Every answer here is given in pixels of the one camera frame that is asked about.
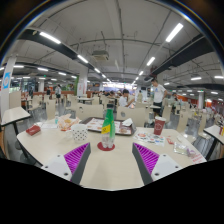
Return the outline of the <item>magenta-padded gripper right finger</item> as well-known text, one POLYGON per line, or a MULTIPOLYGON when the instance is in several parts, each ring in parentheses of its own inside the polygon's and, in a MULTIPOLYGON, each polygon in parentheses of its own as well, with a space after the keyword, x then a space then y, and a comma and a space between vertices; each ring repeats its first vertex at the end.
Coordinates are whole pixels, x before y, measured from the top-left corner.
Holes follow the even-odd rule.
POLYGON ((145 146, 134 143, 132 153, 145 185, 182 169, 168 154, 157 154, 145 146))

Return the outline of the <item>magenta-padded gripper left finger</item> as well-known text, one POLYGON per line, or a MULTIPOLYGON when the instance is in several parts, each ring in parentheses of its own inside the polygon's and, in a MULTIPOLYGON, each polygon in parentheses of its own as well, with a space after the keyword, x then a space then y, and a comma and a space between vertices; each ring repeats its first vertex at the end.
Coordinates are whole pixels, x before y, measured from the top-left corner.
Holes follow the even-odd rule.
POLYGON ((86 143, 65 155, 57 155, 42 169, 79 185, 90 153, 90 144, 86 143))

